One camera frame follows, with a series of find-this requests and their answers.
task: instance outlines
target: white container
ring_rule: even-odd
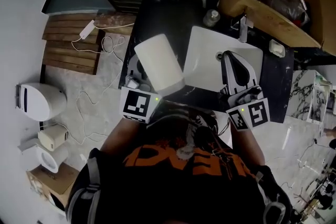
[[[134,48],[155,91],[161,96],[185,86],[181,67],[165,34],[160,34]]]
[[[47,121],[67,107],[65,94],[54,86],[41,83],[20,85],[20,109],[35,121]]]
[[[270,40],[268,49],[280,58],[283,58],[286,55],[285,47],[279,42],[276,42],[274,39]]]
[[[39,131],[37,136],[43,147],[54,151],[68,139],[69,132],[65,127],[57,124]]]
[[[47,149],[37,146],[36,154],[38,161],[44,168],[52,173],[57,173],[59,166],[69,156],[68,149],[65,144],[60,145],[55,151],[51,152]]]

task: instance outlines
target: small box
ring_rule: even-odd
[[[253,129],[269,121],[267,98],[236,106],[226,111],[237,131]]]
[[[162,97],[155,93],[122,87],[119,113],[126,119],[149,123],[161,99]]]
[[[69,138],[69,132],[65,127],[57,124],[39,131],[37,137],[43,147],[54,151]]]

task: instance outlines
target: black countertop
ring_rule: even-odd
[[[121,71],[119,88],[124,86],[129,60],[135,54],[134,47],[158,34],[166,34],[177,60],[183,70],[187,55],[189,39],[193,26],[204,27],[202,23],[206,11],[190,3],[168,3],[159,0],[143,0],[135,21],[127,48],[124,65]],[[239,37],[239,31],[231,28],[230,19],[221,19],[212,30],[219,33]],[[271,37],[259,31],[248,31],[247,43],[260,48],[264,52],[259,85],[264,97],[268,98],[270,120],[284,122],[293,75],[294,54],[286,48],[286,56],[279,58],[271,54],[268,44]],[[220,101],[219,93],[185,86],[182,90],[166,96],[164,99],[197,106],[203,109],[225,112],[228,107]]]

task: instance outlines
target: wire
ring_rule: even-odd
[[[283,183],[281,184],[280,188],[282,188],[282,186],[283,186],[284,184],[287,184],[287,187],[288,187],[289,189],[292,189],[292,187],[290,187],[290,186],[288,185],[288,182],[283,182]]]
[[[110,26],[110,27],[104,27],[104,28],[99,28],[97,26],[95,26],[96,29],[100,29],[100,30],[104,30],[104,29],[109,29],[109,28],[120,28],[120,27],[126,27],[126,26],[130,26],[130,25],[134,25],[133,24],[128,24],[128,25],[121,25],[121,26]]]
[[[112,43],[112,49],[111,49],[110,51],[105,50],[104,40],[105,40],[106,38],[109,38],[109,39],[111,40],[111,43]],[[73,48],[74,48],[76,51],[90,51],[90,52],[94,52],[94,53],[96,53],[96,54],[108,54],[108,55],[113,53],[114,56],[116,56],[120,61],[122,61],[122,60],[116,55],[116,53],[114,52],[114,50],[115,50],[115,48],[116,48],[117,46],[124,44],[124,42],[125,42],[125,37],[120,36],[120,37],[118,38],[118,41],[117,41],[117,44],[116,44],[116,45],[113,45],[113,39],[112,39],[111,37],[109,37],[109,36],[105,36],[105,37],[103,37],[103,39],[101,40],[101,48],[103,49],[103,52],[100,52],[100,51],[94,51],[94,50],[79,50],[79,49],[77,49],[77,48],[74,46],[74,43],[75,43],[75,42],[78,42],[78,41],[80,41],[80,40],[81,40],[81,38],[79,38],[79,39],[77,39],[77,40],[71,42]]]
[[[304,168],[304,165],[302,167],[300,166],[301,159],[304,156],[304,154],[306,153],[307,149],[309,149],[310,147],[314,146],[314,144],[315,144],[315,141],[304,150],[304,152],[303,152],[303,154],[302,154],[302,156],[301,156],[301,158],[299,159],[299,162],[298,162],[299,168]]]
[[[314,138],[314,142],[312,143],[312,145],[308,146],[308,147],[304,150],[304,152],[303,152],[301,158],[299,159],[299,162],[298,162],[299,168],[304,168],[304,165],[303,165],[302,167],[300,166],[301,159],[302,159],[302,157],[304,156],[304,154],[306,153],[307,149],[309,149],[310,147],[312,147],[312,146],[314,146],[314,145],[316,145],[316,146],[322,146],[322,147],[326,147],[326,148],[331,148],[332,150],[335,150],[335,149],[333,149],[332,147],[329,147],[329,146],[319,145],[319,144],[317,143],[317,139]]]
[[[316,146],[322,146],[322,147],[326,147],[326,148],[331,148],[332,150],[335,150],[335,148],[329,147],[329,146],[323,146],[323,145],[319,145],[318,143],[315,143]]]
[[[134,25],[134,24],[128,24],[128,25],[123,25],[123,26],[112,26],[112,27],[105,27],[105,28],[99,28],[99,27],[95,26],[95,28],[97,28],[97,29],[120,28],[120,27],[125,27],[125,26],[130,26],[130,25]],[[112,43],[112,49],[111,49],[110,51],[105,50],[105,47],[104,47],[104,44],[103,44],[103,42],[104,42],[104,40],[105,40],[106,38],[109,38],[109,39],[111,40],[111,43]],[[123,60],[122,60],[121,58],[119,58],[119,57],[116,55],[116,53],[114,52],[114,50],[115,50],[115,48],[116,48],[117,46],[120,46],[120,45],[122,45],[122,44],[125,43],[125,37],[120,36],[120,37],[118,38],[118,41],[117,41],[117,44],[116,44],[116,45],[113,45],[113,39],[112,39],[111,37],[109,37],[109,36],[105,36],[105,37],[103,37],[103,39],[101,40],[101,47],[102,47],[102,49],[103,49],[103,52],[98,52],[98,51],[93,51],[93,50],[79,50],[79,49],[77,49],[77,48],[73,45],[73,43],[74,43],[74,42],[78,42],[78,41],[80,41],[81,39],[82,39],[82,38],[79,38],[79,39],[77,39],[77,40],[71,42],[73,48],[74,48],[76,51],[90,51],[90,52],[94,52],[94,53],[96,53],[96,54],[107,54],[107,55],[110,55],[110,54],[113,53],[114,56],[115,56],[120,62],[124,63]],[[92,141],[94,141],[94,142],[97,142],[97,143],[101,142],[102,140],[101,140],[101,141],[96,141],[96,140],[92,139],[91,136],[94,135],[94,134],[96,134],[96,135],[100,135],[100,136],[105,136],[105,137],[106,137],[106,136],[108,136],[108,135],[106,135],[106,134],[100,134],[100,133],[97,133],[97,132],[93,132],[93,133],[91,133],[90,135],[86,135],[86,132],[85,132],[85,121],[84,121],[83,115],[82,115],[82,113],[80,112],[80,109],[79,109],[79,107],[78,107],[78,100],[79,100],[79,98],[80,98],[80,96],[81,96],[82,94],[85,94],[85,95],[88,97],[88,99],[89,99],[89,101],[90,101],[90,103],[91,103],[92,105],[97,105],[97,104],[100,102],[100,100],[102,99],[104,93],[107,91],[108,88],[110,88],[110,87],[112,86],[112,84],[115,82],[115,80],[117,79],[117,77],[118,77],[120,74],[121,74],[121,70],[120,70],[120,72],[117,74],[117,76],[115,77],[115,79],[113,79],[112,82],[111,82],[111,83],[110,83],[110,84],[103,90],[103,92],[101,93],[100,98],[98,99],[98,101],[97,101],[96,103],[93,103],[93,102],[92,102],[92,100],[91,100],[91,98],[89,97],[89,95],[87,94],[87,92],[82,91],[82,92],[80,92],[80,93],[78,94],[77,99],[76,99],[76,107],[77,107],[77,110],[78,110],[78,112],[79,112],[79,114],[80,114],[80,117],[81,117],[81,119],[82,119],[82,122],[83,122],[83,125],[82,125],[82,126],[83,126],[83,133],[84,133],[84,136],[85,136],[82,142],[79,142],[79,141],[78,141],[78,140],[71,134],[70,130],[69,130],[64,124],[61,124],[61,123],[52,123],[52,124],[50,124],[50,125],[44,125],[44,126],[41,126],[41,127],[53,126],[53,125],[56,125],[56,124],[61,125],[61,126],[63,126],[64,128],[67,129],[67,131],[69,132],[70,136],[71,136],[71,137],[72,137],[72,138],[73,138],[79,145],[82,145],[82,144],[84,143],[84,141],[85,141],[87,138],[90,139],[90,140],[92,140]]]

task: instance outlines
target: sink drain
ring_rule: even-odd
[[[216,53],[216,59],[217,59],[217,61],[221,61],[222,60],[222,55],[223,55],[222,52]]]

